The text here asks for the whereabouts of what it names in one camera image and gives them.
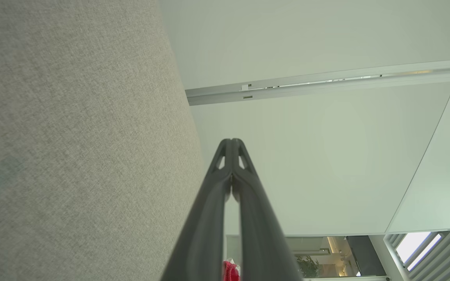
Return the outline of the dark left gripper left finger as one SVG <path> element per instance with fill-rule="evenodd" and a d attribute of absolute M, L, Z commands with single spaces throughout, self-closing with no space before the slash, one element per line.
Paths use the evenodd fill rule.
<path fill-rule="evenodd" d="M 224 205 L 230 193 L 232 140 L 223 139 L 168 260 L 162 281 L 223 279 Z"/>

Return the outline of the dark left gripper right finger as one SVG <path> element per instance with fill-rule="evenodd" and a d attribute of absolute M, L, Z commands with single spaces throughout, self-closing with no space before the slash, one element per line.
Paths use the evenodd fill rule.
<path fill-rule="evenodd" d="M 232 194 L 240 209 L 241 280 L 300 281 L 295 257 L 241 139 L 232 139 Z"/>

